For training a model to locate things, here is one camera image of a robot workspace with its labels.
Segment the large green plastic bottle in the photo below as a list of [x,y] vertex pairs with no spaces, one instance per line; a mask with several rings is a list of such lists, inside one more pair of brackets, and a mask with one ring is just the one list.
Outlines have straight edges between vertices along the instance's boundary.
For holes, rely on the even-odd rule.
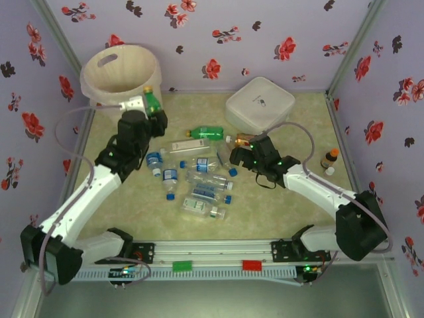
[[187,137],[195,139],[223,140],[224,130],[220,126],[199,126],[185,132]]

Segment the brown bottle orange cap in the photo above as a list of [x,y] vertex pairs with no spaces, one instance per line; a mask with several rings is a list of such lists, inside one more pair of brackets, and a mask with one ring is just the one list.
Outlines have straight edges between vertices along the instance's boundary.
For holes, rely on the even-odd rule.
[[321,159],[321,166],[325,169],[330,168],[337,161],[339,156],[339,149],[333,148],[327,152],[324,157]]

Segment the aluminium frame post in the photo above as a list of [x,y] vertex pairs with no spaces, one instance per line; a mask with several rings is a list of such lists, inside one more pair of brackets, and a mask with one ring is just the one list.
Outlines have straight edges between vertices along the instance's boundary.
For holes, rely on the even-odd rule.
[[340,66],[338,67],[335,76],[333,77],[329,88],[326,90],[327,97],[330,97],[334,94],[339,84],[342,82],[343,78],[348,72],[348,68],[352,64],[355,55],[360,50],[362,43],[366,39],[368,33],[372,29],[375,22],[378,20],[378,16],[381,10],[384,8],[388,0],[371,0],[367,14],[362,21],[358,32],[356,33],[353,41],[351,42],[349,49],[343,58]]
[[40,15],[41,19],[44,21],[44,24],[48,28],[50,34],[56,41],[59,49],[61,50],[63,56],[65,57],[67,63],[70,65],[71,69],[74,71],[77,77],[80,76],[80,71],[82,68],[81,62],[79,61],[76,53],[70,45],[70,42],[66,38],[59,22],[54,16],[53,11],[51,10],[49,4],[46,0],[29,0]]

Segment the clear flat rectangular bottle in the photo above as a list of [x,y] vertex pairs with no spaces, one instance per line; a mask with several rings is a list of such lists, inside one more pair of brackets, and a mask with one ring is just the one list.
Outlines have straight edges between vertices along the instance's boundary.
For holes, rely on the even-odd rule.
[[211,143],[207,138],[178,140],[162,147],[160,153],[173,156],[195,156],[209,152],[210,148]]

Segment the crushed clear bottle blue label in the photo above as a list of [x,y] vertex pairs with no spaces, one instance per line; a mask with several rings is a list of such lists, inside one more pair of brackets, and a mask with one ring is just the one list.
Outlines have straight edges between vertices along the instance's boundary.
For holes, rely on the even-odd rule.
[[146,165],[154,177],[160,177],[163,165],[161,153],[155,151],[146,155]]

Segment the clear bottle green label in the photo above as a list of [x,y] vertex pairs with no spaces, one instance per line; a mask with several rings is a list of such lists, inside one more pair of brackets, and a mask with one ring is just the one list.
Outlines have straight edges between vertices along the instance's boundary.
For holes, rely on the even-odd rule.
[[223,220],[226,216],[226,209],[219,208],[205,200],[187,196],[182,201],[181,210],[196,217],[213,218]]

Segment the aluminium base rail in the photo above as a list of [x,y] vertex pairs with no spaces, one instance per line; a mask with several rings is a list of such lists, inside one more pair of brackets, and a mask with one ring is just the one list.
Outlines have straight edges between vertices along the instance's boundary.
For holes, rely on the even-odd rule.
[[264,264],[327,264],[328,262],[273,262],[272,241],[262,240],[157,240],[152,264],[169,266],[175,261],[191,260],[197,266],[236,266],[243,260],[259,260]]

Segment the small green bottle yellow cap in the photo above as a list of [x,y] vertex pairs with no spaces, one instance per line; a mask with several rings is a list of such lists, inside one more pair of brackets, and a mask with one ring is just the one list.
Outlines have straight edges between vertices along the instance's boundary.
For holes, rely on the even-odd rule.
[[144,86],[143,93],[145,98],[144,107],[149,117],[162,110],[162,104],[153,94],[153,87],[151,85]]

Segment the white square lidded container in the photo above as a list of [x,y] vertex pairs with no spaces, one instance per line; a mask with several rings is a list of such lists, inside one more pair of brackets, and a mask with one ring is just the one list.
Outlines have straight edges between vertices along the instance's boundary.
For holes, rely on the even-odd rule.
[[256,77],[227,99],[225,118],[242,133],[260,134],[285,121],[294,105],[291,93]]

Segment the small circuit board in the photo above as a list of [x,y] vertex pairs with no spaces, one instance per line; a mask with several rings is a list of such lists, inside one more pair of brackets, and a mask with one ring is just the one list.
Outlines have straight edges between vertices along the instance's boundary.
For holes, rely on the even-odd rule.
[[134,279],[139,268],[136,266],[125,266],[123,268],[111,268],[108,273],[109,278],[123,280]]
[[297,275],[295,281],[300,284],[312,284],[320,278],[323,273],[322,266],[305,265],[296,266],[295,269]]

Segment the orange label bottle white cap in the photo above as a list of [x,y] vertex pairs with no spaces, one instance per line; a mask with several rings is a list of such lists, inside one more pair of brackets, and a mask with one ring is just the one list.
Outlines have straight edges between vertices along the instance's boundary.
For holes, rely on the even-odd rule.
[[233,147],[250,146],[250,141],[253,138],[253,134],[238,133],[236,135],[227,135],[225,137],[225,142]]

